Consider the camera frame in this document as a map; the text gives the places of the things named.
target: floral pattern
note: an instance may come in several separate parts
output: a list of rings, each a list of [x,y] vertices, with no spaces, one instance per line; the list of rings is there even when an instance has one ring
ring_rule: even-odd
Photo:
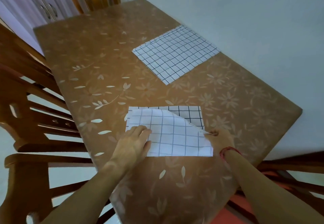
[[[255,165],[301,115],[300,107],[223,53],[162,83],[132,49],[178,25],[135,0],[35,29],[97,168],[125,131],[129,106],[201,106],[206,130],[229,129]],[[237,187],[217,155],[149,157],[119,183],[111,202],[124,224],[208,223]]]

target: door handle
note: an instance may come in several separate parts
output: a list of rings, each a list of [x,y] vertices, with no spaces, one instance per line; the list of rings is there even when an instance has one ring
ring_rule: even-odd
[[[43,9],[43,11],[45,12],[45,14],[46,14],[46,16],[47,16],[47,18],[48,19],[51,19],[51,15],[48,13],[48,11],[45,9],[45,7],[44,6],[40,6],[42,9]]]
[[[52,8],[55,17],[57,17],[57,11],[56,11],[55,7],[54,7],[53,5],[51,5],[50,3],[48,3],[48,4],[49,4],[49,6]]]

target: person's left arm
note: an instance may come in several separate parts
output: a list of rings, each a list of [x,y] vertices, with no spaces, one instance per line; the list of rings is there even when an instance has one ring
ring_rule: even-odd
[[[41,224],[95,224],[112,191],[124,175],[143,160],[151,147],[152,131],[145,126],[132,127],[118,141],[104,167],[53,210]]]

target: grid pattern cloth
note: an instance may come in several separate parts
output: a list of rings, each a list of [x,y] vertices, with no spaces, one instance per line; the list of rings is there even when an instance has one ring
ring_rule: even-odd
[[[220,51],[191,29],[180,25],[132,52],[168,85]]]
[[[152,130],[147,156],[213,156],[200,106],[129,107],[126,131],[138,125]]]

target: person's right arm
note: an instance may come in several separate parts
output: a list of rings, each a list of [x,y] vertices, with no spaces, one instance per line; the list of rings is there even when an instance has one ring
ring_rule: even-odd
[[[211,142],[215,153],[225,147],[234,147],[228,130],[219,129],[214,135],[206,134],[205,137]],[[239,153],[228,150],[224,156],[260,224],[324,223],[324,216],[269,180]]]

